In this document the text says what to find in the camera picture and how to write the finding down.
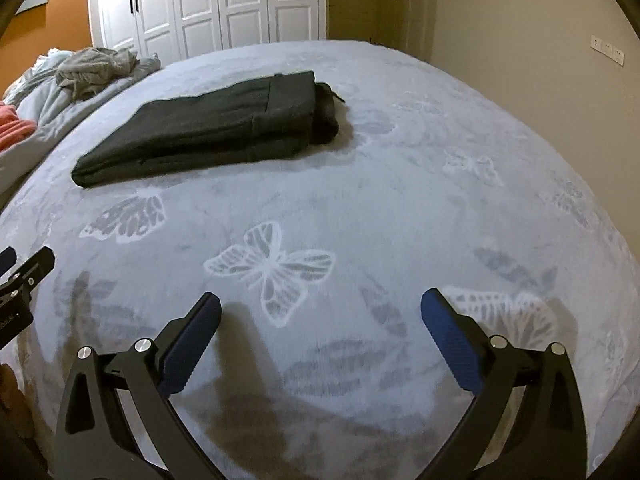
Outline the left hand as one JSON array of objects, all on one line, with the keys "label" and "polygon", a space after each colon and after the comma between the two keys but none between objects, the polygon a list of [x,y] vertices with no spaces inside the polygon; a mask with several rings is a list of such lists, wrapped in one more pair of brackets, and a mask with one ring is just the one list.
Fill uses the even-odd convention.
[{"label": "left hand", "polygon": [[35,433],[32,413],[8,364],[1,365],[0,396],[1,409],[8,416],[11,426],[23,440],[31,439]]}]

